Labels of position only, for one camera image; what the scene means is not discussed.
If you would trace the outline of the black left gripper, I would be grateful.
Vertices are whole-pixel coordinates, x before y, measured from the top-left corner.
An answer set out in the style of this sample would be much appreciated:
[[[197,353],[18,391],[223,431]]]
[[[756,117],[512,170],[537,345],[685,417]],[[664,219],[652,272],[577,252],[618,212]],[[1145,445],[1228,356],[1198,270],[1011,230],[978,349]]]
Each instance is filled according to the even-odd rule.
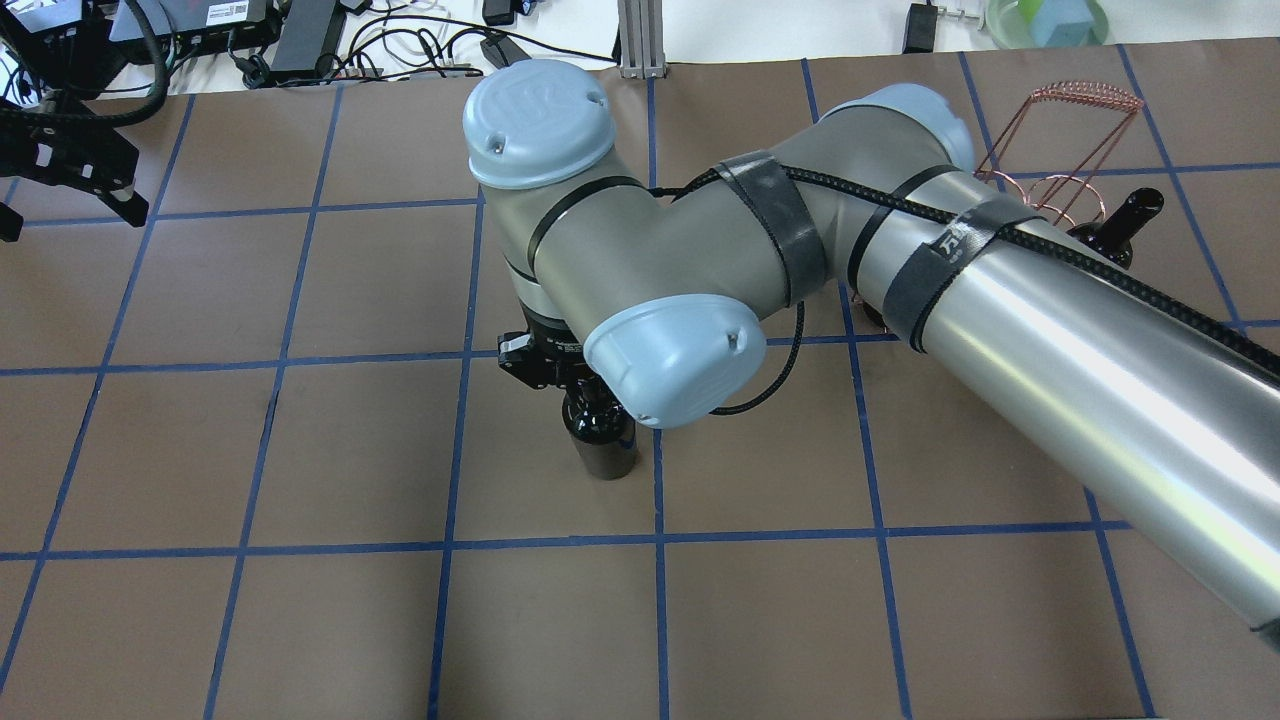
[[[1,174],[50,186],[100,191],[100,201],[131,227],[145,227],[148,201],[134,190],[138,149],[120,131],[77,122],[28,126],[3,117]],[[20,238],[24,218],[0,206],[0,240]]]

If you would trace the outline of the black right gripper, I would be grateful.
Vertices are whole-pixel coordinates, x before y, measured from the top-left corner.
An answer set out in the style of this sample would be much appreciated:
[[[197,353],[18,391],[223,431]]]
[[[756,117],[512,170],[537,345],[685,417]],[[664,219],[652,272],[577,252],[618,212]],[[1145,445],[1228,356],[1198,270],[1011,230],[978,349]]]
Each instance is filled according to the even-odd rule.
[[[534,389],[568,389],[599,379],[582,350],[582,342],[558,316],[521,306],[526,328],[498,337],[499,368]]]

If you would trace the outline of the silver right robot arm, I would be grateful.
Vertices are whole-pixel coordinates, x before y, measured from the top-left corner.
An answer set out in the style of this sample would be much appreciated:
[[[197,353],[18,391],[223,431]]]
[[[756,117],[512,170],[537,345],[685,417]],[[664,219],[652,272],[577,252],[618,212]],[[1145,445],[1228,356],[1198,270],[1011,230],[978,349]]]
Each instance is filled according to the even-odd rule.
[[[1277,356],[980,182],[947,100],[891,85],[662,202],[621,161],[586,70],[518,61],[462,111],[468,169],[530,325],[630,418],[710,415],[760,369],[762,322],[844,279],[1277,644]]]

